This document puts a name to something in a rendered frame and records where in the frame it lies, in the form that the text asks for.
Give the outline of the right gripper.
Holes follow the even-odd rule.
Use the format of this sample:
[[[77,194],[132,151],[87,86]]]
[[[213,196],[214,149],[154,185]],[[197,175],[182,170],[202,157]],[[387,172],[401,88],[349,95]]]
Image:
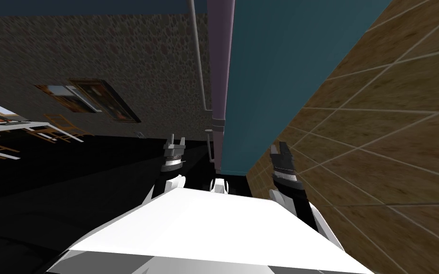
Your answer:
[[[270,146],[270,158],[274,171],[287,175],[295,175],[296,169],[293,163],[293,156],[286,142],[279,142],[279,152],[277,146]]]

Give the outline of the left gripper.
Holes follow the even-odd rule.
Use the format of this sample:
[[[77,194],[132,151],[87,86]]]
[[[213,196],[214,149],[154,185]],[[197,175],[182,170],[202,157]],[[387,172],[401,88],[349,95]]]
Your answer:
[[[184,154],[185,137],[181,138],[181,145],[174,144],[174,134],[170,135],[170,143],[166,143],[163,147],[164,156],[181,156]]]

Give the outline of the teal door leaf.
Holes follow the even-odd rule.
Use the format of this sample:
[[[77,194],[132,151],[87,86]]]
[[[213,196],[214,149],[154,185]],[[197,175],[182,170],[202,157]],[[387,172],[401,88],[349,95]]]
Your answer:
[[[391,0],[235,0],[220,172],[244,176]]]

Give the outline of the dark framed picture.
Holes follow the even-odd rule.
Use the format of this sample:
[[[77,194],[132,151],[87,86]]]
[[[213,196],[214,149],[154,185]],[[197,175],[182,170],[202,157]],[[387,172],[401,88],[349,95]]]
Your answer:
[[[114,121],[141,122],[138,116],[106,81],[97,78],[69,78],[68,80]]]

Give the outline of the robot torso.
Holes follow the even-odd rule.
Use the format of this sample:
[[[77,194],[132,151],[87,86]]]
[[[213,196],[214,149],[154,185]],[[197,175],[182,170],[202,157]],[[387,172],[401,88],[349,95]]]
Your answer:
[[[169,180],[165,192],[93,229],[45,274],[374,274],[348,255],[312,204]]]

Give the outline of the wooden chair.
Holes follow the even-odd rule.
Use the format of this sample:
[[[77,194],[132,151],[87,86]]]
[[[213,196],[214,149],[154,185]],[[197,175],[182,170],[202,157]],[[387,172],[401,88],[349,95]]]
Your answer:
[[[77,126],[73,125],[68,119],[59,114],[44,114],[46,118],[59,130],[68,133],[70,136],[54,129],[54,128],[46,128],[45,134],[52,136],[53,138],[63,140],[65,142],[70,143],[73,137],[83,137],[85,135],[93,136],[93,134],[84,131]]]

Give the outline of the wooden framed window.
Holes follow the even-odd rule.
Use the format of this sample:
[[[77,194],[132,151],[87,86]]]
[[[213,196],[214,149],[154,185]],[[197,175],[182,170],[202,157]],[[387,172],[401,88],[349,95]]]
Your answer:
[[[74,113],[97,113],[95,109],[86,103],[76,93],[66,86],[35,85],[37,89],[55,99],[66,109]]]

